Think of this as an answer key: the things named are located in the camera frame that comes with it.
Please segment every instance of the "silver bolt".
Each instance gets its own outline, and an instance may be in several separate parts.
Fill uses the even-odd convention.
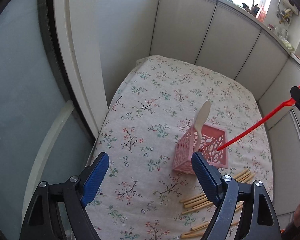
[[[231,177],[229,175],[224,175],[222,178],[224,181],[231,181]]]
[[[255,181],[255,184],[258,186],[258,187],[261,187],[263,184],[260,180],[256,180]]]
[[[41,181],[39,183],[39,187],[45,187],[47,185],[47,183],[45,181]]]
[[[78,181],[78,176],[72,176],[71,178],[70,178],[70,181],[71,182],[76,182],[76,181]]]

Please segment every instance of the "red plastic stick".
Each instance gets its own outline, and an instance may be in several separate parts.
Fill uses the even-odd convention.
[[[269,114],[267,114],[264,118],[262,118],[259,122],[252,125],[249,129],[245,130],[243,133],[239,134],[237,137],[233,138],[232,140],[228,141],[224,145],[217,148],[217,151],[221,151],[222,149],[228,147],[229,145],[233,144],[234,142],[241,139],[243,136],[247,135],[248,133],[252,132],[254,129],[262,125],[264,122],[266,122],[269,118],[271,118],[274,114],[276,114],[278,111],[280,111],[284,106],[293,106],[295,104],[295,100],[290,98],[287,101],[282,102],[279,106],[277,106],[274,110],[272,110]]]

